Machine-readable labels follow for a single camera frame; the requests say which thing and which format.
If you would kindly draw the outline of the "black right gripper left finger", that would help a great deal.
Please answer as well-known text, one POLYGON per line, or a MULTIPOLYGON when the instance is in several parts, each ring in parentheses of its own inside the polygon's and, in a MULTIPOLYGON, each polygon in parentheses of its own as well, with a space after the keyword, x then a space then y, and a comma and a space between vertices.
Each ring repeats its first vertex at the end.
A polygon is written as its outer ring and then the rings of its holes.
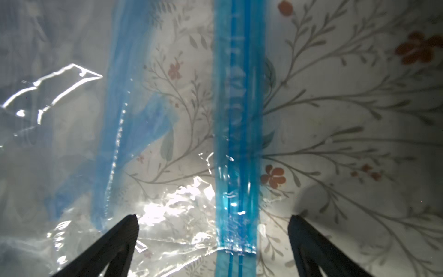
POLYGON ((126 277, 139 233, 135 215, 128 215, 92 244, 56 277, 126 277))

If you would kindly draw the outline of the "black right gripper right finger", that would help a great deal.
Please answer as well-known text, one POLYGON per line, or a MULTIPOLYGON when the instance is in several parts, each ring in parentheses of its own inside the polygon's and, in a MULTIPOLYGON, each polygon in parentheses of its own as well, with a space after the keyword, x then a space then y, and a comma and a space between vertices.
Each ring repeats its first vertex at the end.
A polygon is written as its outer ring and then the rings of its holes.
POLYGON ((299 215, 290 218, 288 237, 300 277, 371 277, 299 215))

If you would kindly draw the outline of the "clear vacuum bag blue zipper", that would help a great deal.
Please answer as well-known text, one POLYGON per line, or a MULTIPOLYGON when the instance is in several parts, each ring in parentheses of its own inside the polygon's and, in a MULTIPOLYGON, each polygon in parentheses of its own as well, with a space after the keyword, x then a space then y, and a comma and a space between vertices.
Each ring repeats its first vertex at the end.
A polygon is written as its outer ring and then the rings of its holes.
POLYGON ((128 215, 127 277, 254 277, 266 1, 1 2, 1 275, 128 215))

